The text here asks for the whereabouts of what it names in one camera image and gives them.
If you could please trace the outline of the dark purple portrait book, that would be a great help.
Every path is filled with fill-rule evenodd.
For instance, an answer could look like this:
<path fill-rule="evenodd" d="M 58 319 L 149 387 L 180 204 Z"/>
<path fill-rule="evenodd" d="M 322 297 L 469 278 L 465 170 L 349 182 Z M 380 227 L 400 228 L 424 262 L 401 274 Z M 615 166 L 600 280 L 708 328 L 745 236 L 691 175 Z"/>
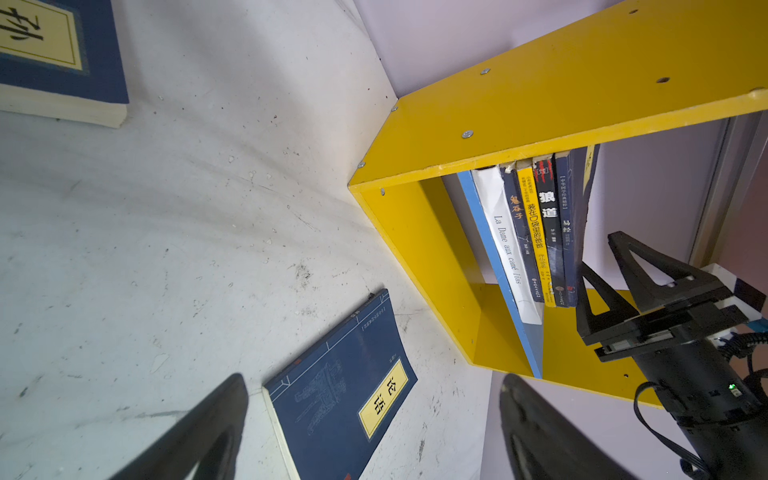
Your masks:
<path fill-rule="evenodd" d="M 543 303 L 544 296 L 542 292 L 541 280 L 539 277 L 538 266 L 525 213 L 525 206 L 520 190 L 518 175 L 512 165 L 501 166 L 500 174 L 504 184 L 505 198 L 511 214 L 515 235 L 525 267 L 528 284 L 531 290 L 531 295 L 535 302 Z"/>

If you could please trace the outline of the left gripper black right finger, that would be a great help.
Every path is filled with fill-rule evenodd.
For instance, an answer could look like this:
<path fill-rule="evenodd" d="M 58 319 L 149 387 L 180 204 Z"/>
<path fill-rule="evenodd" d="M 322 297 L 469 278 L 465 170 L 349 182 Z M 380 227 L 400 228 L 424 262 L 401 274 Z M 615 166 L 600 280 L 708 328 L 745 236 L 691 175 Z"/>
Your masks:
<path fill-rule="evenodd" d="M 517 479 L 632 479 L 522 377 L 501 385 L 501 428 Z"/>

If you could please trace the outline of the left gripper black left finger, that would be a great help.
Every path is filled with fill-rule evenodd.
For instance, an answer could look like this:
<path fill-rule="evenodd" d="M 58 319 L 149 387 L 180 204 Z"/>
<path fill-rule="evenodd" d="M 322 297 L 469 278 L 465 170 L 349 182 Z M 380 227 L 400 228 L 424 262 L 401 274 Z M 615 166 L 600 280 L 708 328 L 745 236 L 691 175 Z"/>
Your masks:
<path fill-rule="evenodd" d="M 249 395 L 230 375 L 163 436 L 113 475 L 115 479 L 232 479 Z"/>

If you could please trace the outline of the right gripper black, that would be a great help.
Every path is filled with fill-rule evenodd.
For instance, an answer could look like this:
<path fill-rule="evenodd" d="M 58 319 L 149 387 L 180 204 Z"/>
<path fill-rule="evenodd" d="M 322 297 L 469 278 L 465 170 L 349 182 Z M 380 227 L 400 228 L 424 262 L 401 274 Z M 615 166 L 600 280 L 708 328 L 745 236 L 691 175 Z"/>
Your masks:
<path fill-rule="evenodd" d="M 644 326 L 663 327 L 665 337 L 659 342 L 624 350 L 605 344 L 596 354 L 603 362 L 630 357 L 637 364 L 646 380 L 635 393 L 653 390 L 691 444 L 684 448 L 660 432 L 654 434 L 679 457 L 690 478 L 766 478 L 767 393 L 763 381 L 767 372 L 753 371 L 741 378 L 729 364 L 733 356 L 766 342 L 766 334 L 736 335 L 720 347 L 695 335 L 701 325 L 738 316 L 733 307 L 719 310 L 707 303 L 726 300 L 732 292 L 713 274 L 654 250 L 623 231 L 609 234 L 608 244 L 636 306 L 643 313 L 651 312 L 640 314 L 582 263 L 576 306 L 581 339 L 594 345 L 628 332 L 640 333 Z M 668 276 L 669 282 L 657 283 L 639 259 Z M 586 283 L 605 303 L 606 311 L 592 311 Z"/>

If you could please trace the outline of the white portfolio book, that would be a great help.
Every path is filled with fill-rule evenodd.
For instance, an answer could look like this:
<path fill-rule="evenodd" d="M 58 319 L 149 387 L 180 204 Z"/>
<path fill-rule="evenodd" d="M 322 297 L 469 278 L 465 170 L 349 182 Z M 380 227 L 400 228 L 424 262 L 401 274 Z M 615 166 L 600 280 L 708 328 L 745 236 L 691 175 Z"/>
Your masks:
<path fill-rule="evenodd" d="M 531 291 L 505 199 L 501 170 L 499 167 L 491 167 L 473 170 L 471 175 L 520 319 L 524 324 L 541 326 L 543 304 L 534 300 Z"/>

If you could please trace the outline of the yellow bookshelf pink blue shelves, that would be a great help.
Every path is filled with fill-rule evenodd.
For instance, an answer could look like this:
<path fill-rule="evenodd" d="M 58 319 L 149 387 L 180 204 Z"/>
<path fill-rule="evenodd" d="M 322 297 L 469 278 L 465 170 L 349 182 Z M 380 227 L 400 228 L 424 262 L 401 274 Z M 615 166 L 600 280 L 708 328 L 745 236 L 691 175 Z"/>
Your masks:
<path fill-rule="evenodd" d="M 767 107 L 763 1 L 625 1 L 402 98 L 349 188 L 469 363 L 631 399 L 576 308 L 601 147 Z"/>

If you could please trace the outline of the navy book yellow label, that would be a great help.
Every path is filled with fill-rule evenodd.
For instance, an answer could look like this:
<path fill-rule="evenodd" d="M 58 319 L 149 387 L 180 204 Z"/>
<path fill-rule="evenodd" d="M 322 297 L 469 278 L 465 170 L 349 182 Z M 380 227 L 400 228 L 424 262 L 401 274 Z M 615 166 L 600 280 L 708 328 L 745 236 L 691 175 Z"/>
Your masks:
<path fill-rule="evenodd" d="M 1 2 L 1 109 L 120 127 L 129 95 L 110 1 Z"/>
<path fill-rule="evenodd" d="M 579 269 L 599 150 L 596 144 L 555 155 L 567 307 L 578 303 Z"/>
<path fill-rule="evenodd" d="M 261 388 L 289 477 L 360 478 L 417 381 L 381 289 Z"/>

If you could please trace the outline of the yellow cartoon cover book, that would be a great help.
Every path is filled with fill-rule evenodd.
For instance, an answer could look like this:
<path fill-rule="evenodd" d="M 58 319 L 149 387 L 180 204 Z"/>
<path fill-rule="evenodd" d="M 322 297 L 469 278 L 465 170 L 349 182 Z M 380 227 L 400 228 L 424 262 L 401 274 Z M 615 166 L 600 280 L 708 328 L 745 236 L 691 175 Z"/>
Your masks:
<path fill-rule="evenodd" d="M 516 166 L 516 173 L 529 226 L 543 301 L 547 307 L 555 307 L 555 296 L 532 161 L 519 161 Z"/>

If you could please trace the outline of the black wolf cover book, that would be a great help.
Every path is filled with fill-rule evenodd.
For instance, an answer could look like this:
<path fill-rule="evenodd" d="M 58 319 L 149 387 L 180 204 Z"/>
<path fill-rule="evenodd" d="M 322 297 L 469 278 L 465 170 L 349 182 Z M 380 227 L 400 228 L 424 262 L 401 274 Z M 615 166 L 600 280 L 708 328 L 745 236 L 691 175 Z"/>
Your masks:
<path fill-rule="evenodd" d="M 554 160 L 554 154 L 535 157 L 533 159 L 533 173 L 546 240 L 555 303 L 557 307 L 567 307 L 568 296 L 564 270 L 562 228 L 559 218 Z"/>

